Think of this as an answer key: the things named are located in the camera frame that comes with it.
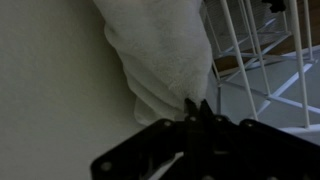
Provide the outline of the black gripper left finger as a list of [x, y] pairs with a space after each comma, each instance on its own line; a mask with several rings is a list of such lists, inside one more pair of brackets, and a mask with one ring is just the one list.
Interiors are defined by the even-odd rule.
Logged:
[[157, 120], [98, 156], [90, 165], [92, 180], [148, 180], [182, 148], [185, 121]]

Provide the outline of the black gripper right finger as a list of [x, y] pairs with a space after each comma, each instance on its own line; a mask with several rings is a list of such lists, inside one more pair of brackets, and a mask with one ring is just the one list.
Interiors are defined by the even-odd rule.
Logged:
[[206, 100], [200, 114], [212, 153], [238, 180], [320, 180], [319, 145], [252, 119], [236, 125]]

